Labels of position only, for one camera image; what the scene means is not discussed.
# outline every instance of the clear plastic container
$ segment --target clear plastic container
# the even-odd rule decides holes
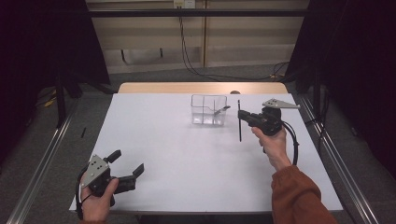
[[[192,123],[223,125],[226,106],[227,96],[194,94],[191,97]]]

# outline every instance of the black cable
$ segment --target black cable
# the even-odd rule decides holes
[[[82,176],[87,171],[88,165],[89,164],[85,165],[84,168],[82,168],[82,170],[80,171],[80,173],[78,175],[77,183],[76,183],[76,212],[77,212],[78,218],[80,220],[82,220],[84,218],[84,216],[82,214],[82,203],[79,201],[79,183],[81,181]]]
[[[290,124],[288,124],[286,121],[283,121],[283,127],[285,127],[286,130],[290,133],[291,139],[293,140],[293,148],[294,148],[294,155],[293,155],[293,165],[297,165],[297,160],[298,160],[298,146],[299,143],[297,142],[297,135],[294,129],[291,127]]]
[[[274,82],[276,81],[276,73],[279,72],[279,70],[280,70],[283,66],[285,66],[285,64],[288,64],[288,63],[289,63],[289,62],[283,62],[283,63],[277,63],[276,65],[274,65],[274,68],[273,68]]]
[[[220,80],[215,79],[213,77],[228,77],[228,78],[235,78],[235,79],[242,79],[242,80],[249,80],[249,81],[260,81],[260,80],[265,80],[267,78],[271,78],[271,76],[250,78],[250,77],[230,77],[230,76],[223,76],[223,75],[211,75],[211,74],[205,74],[204,75],[204,74],[200,74],[191,65],[189,54],[187,53],[186,41],[185,41],[185,38],[184,38],[184,25],[183,25],[182,17],[179,17],[179,23],[180,23],[181,50],[182,50],[182,55],[183,55],[183,62],[184,62],[184,65],[185,65],[185,67],[187,68],[187,70],[189,72],[191,72],[191,73],[193,73],[193,74],[195,74],[197,76],[200,76],[200,77],[206,77],[206,78],[212,79],[212,80],[217,81],[217,82],[220,82]]]
[[[319,154],[319,157],[321,160],[322,160],[322,158],[321,158],[321,139],[323,138],[323,134],[326,129],[326,116],[327,116],[327,111],[329,110],[329,103],[330,103],[329,92],[326,89],[324,92],[324,97],[323,97],[323,107],[320,112],[320,120],[321,120],[322,126],[321,127],[319,126],[320,133],[319,133],[319,138],[318,138],[318,154]]]
[[[83,200],[81,201],[81,204],[83,204],[83,203],[84,203],[88,198],[90,198],[92,195],[93,195],[93,192],[90,193],[87,197],[85,197],[85,199],[83,199]]]

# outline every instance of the table surface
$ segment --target table surface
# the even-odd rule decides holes
[[[128,94],[137,88],[127,91],[127,86],[139,87],[140,92],[168,87],[177,93]],[[225,124],[213,126],[191,123],[191,94],[179,93],[176,87],[205,94],[220,90],[268,93],[271,88],[283,93],[224,94],[231,108]],[[294,103],[285,90],[280,83],[123,84],[123,93],[113,96],[92,154],[105,157],[121,149],[122,156],[110,165],[115,176],[129,175],[142,162],[146,171],[137,179],[136,190],[116,195],[112,210],[135,214],[271,212],[271,175],[275,170],[244,121],[239,142],[236,102],[240,99],[241,108],[250,112],[260,111],[261,103],[271,98]],[[329,210],[342,210],[299,112],[282,109],[282,119],[297,133],[299,168],[318,184]],[[287,151],[292,156],[292,144]]]

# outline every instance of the metal frame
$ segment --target metal frame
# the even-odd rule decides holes
[[[20,197],[15,206],[14,210],[12,211],[7,224],[19,224],[23,223],[26,219],[26,216],[30,210],[30,207],[35,200],[35,196],[40,190],[41,184],[43,183],[44,177],[46,176],[52,159],[54,158],[61,142],[64,138],[64,135],[69,127],[70,121],[72,116],[77,110],[77,106],[79,103],[79,99],[73,102],[71,105],[70,113],[65,118],[62,126],[57,128],[52,139],[47,147],[46,152],[44,153],[41,162],[38,164],[37,168],[35,169],[35,173],[33,174],[32,178],[29,181],[28,186],[26,187],[24,193]]]
[[[313,111],[313,106],[307,96],[302,96],[302,105],[306,113],[308,114],[308,117],[310,119],[314,119],[316,116]],[[315,130],[320,136],[320,132],[322,132],[323,130],[323,124],[321,122],[315,122]],[[349,196],[351,197],[353,203],[358,209],[358,212],[361,215],[362,220],[364,221],[365,224],[379,223],[377,218],[375,217],[373,209],[371,208],[366,197],[361,192],[361,189],[359,188],[355,179],[352,177],[352,174],[347,169],[346,164],[341,158],[340,153],[338,152],[337,148],[335,147],[335,144],[332,142],[332,139],[330,138],[326,130],[323,130],[323,134],[321,136],[322,136],[322,143],[325,146],[326,151],[329,154],[329,157],[335,166],[335,169],[340,175],[344,183],[344,186],[346,187],[346,190],[349,193]]]
[[[336,14],[331,11],[307,9],[95,9],[87,12],[68,12],[89,15],[93,18],[108,17],[306,17]]]

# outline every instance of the wall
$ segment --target wall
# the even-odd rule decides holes
[[[196,7],[304,9],[308,3],[308,0],[196,0]],[[89,9],[174,7],[169,0],[87,0],[87,5]],[[103,51],[179,49],[181,45],[178,18],[93,18],[92,21]],[[302,22],[303,18],[183,18],[186,45],[199,48],[196,52],[201,66],[286,62]]]

